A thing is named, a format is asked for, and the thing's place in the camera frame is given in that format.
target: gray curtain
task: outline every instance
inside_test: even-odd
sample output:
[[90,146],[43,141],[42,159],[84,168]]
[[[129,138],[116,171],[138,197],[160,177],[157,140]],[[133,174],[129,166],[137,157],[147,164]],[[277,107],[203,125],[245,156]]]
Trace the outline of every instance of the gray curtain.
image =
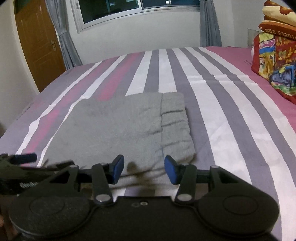
[[200,0],[200,46],[222,46],[213,0]]
[[50,19],[57,31],[66,69],[82,65],[73,41],[67,31],[67,9],[65,0],[45,0]]

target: bed sheet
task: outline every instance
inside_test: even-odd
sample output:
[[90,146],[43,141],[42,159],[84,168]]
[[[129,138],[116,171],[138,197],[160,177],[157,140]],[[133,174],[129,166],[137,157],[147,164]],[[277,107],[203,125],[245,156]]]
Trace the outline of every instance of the bed sheet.
[[[251,71],[250,49],[146,51],[73,68],[51,83],[0,139],[0,153],[36,152],[41,166],[55,133],[82,99],[142,92],[184,94],[199,169],[219,165],[271,195],[280,206],[273,234],[296,238],[296,105]],[[113,189],[143,195],[142,187]],[[177,187],[145,187],[174,196]]]

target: striped bed sheet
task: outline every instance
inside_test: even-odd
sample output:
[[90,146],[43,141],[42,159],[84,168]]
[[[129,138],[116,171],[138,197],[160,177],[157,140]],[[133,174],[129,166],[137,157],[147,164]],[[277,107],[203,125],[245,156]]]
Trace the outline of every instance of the striped bed sheet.
[[[41,166],[55,133],[82,99],[181,92],[199,169],[219,165],[271,195],[279,240],[296,238],[296,105],[251,71],[249,49],[177,48],[107,59],[66,71],[12,123],[0,153],[35,152]],[[156,187],[151,195],[174,196]],[[132,188],[113,194],[130,195]]]

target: door panel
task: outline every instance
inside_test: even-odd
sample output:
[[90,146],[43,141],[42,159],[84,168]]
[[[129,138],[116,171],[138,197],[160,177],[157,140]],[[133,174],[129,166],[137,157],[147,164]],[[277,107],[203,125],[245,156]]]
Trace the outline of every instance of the door panel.
[[15,19],[26,61],[41,92],[66,70],[45,1],[30,0]]

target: window frame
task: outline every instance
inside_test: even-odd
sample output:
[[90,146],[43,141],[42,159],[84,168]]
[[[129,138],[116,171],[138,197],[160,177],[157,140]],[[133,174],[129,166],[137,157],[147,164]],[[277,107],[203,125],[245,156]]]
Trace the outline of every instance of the window frame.
[[143,14],[143,13],[152,12],[152,11],[175,10],[175,9],[199,10],[200,8],[198,5],[169,5],[169,6],[143,8],[142,1],[141,0],[136,0],[136,1],[138,2],[139,8],[126,10],[118,13],[113,13],[113,14],[98,18],[96,20],[90,21],[88,23],[84,23],[80,5],[79,5],[79,0],[70,0],[77,32],[80,33],[85,29],[90,28],[94,25],[97,25],[112,19],[133,15],[133,14],[141,14],[141,13]]

